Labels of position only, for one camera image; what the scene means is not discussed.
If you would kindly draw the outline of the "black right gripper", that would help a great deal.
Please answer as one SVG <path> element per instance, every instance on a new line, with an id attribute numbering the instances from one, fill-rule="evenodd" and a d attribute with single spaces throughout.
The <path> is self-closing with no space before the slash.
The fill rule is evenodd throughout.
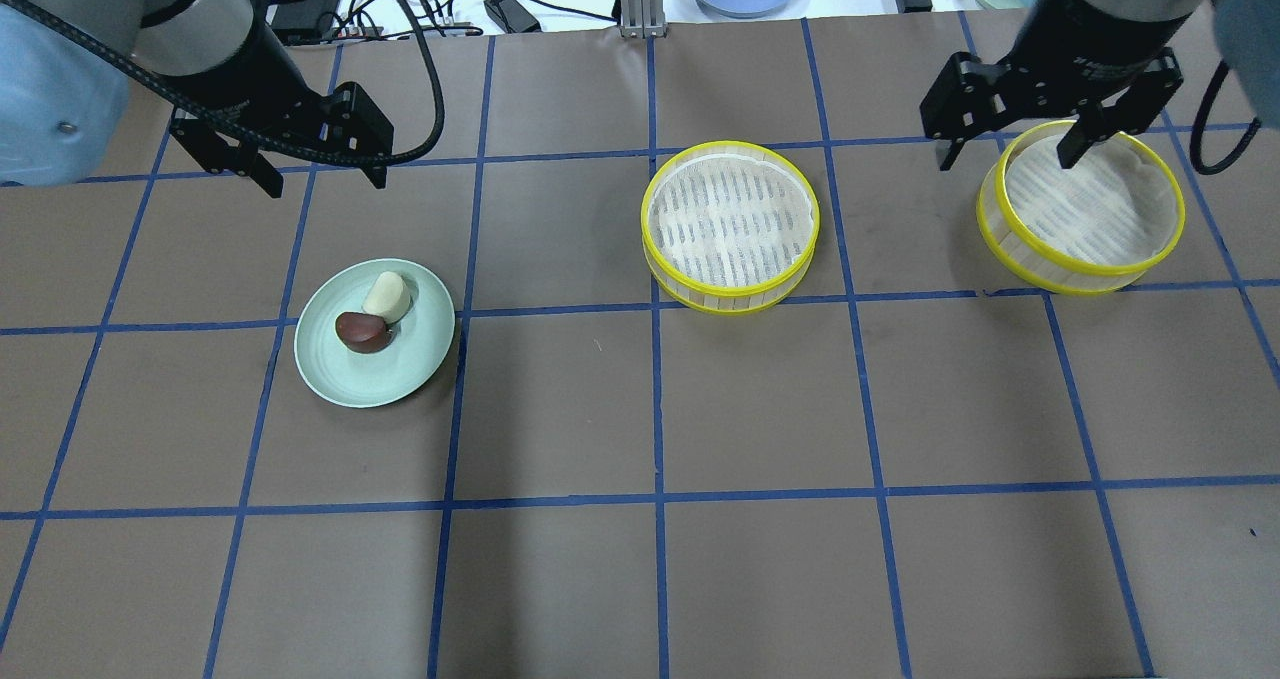
<path id="1" fill-rule="evenodd" d="M 938 169 L 947 172 L 978 135 L 1019 120 L 1076 117 L 1056 147 L 1059 165 L 1073 169 L 1115 133 L 1147 131 L 1183 83 L 1170 47 L 1129 76 L 1111 79 L 1088 76 L 1083 63 L 1021 67 L 955 53 L 920 102 L 922 128 L 938 140 Z"/>

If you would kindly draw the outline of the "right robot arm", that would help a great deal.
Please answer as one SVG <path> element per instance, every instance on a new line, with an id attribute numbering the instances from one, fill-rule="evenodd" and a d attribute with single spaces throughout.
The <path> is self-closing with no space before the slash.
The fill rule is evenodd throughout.
<path id="1" fill-rule="evenodd" d="M 923 97 L 938 168 L 1019 120 L 1073 118 L 1057 147 L 1065 169 L 1115 135 L 1147 131 L 1184 81 L 1170 41 L 1204 3 L 1221 63 L 1256 123 L 1276 129 L 1279 0 L 1036 0 L 1004 58 L 955 53 Z"/>

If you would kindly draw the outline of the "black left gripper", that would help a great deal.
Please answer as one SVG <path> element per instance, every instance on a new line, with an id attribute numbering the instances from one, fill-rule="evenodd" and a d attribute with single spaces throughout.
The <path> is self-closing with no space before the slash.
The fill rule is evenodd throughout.
<path id="1" fill-rule="evenodd" d="M 229 109 L 228 118 L 270 140 L 320 152 L 388 156 L 393 149 L 393 124 L 365 87 L 353 81 L 338 85 L 329 95 L 306 90 L 257 97 Z M 186 111 L 178 113 L 169 131 L 204 170 L 239 172 L 270 199 L 282 197 L 284 178 L 265 158 L 264 143 L 228 138 Z M 369 164 L 362 173 L 375 190 L 387 187 L 385 161 Z"/>

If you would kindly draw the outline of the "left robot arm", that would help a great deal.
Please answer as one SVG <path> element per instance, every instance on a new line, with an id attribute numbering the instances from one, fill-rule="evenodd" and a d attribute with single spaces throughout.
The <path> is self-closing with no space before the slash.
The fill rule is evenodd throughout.
<path id="1" fill-rule="evenodd" d="M 271 197 L 270 152 L 335 165 L 381 160 L 394 131 L 355 82 L 312 90 L 255 0 L 3 0 L 3 181 L 93 174 L 131 95 L 129 68 L 169 102 L 170 136 L 209 174 Z"/>

